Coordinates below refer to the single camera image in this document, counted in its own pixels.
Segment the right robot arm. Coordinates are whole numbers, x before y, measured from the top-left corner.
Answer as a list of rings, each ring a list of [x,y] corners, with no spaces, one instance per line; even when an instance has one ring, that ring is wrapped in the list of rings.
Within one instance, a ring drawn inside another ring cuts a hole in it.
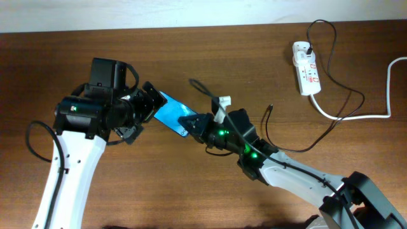
[[[238,166],[258,180],[317,207],[322,228],[406,228],[406,220],[372,180],[360,172],[349,177],[328,174],[293,160],[256,133],[246,110],[230,112],[223,123],[213,114],[179,118],[199,143],[239,156]]]

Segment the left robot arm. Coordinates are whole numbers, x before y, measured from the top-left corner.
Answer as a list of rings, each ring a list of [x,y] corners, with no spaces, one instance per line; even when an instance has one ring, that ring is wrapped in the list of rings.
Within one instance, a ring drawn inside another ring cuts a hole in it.
[[[55,108],[55,121],[46,129],[53,155],[45,190],[33,228],[81,228],[96,166],[111,132],[132,144],[167,100],[150,83],[128,87],[126,75],[139,75],[119,60],[94,58],[90,80],[64,97]]]

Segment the blue Samsung smartphone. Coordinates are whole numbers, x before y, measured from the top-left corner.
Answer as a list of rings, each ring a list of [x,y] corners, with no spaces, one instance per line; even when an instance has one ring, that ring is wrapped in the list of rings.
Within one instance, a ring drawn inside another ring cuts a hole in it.
[[[184,116],[196,115],[197,113],[165,92],[160,91],[160,93],[167,100],[167,103],[155,113],[154,118],[181,137],[187,137],[188,131],[178,122],[178,119]]]

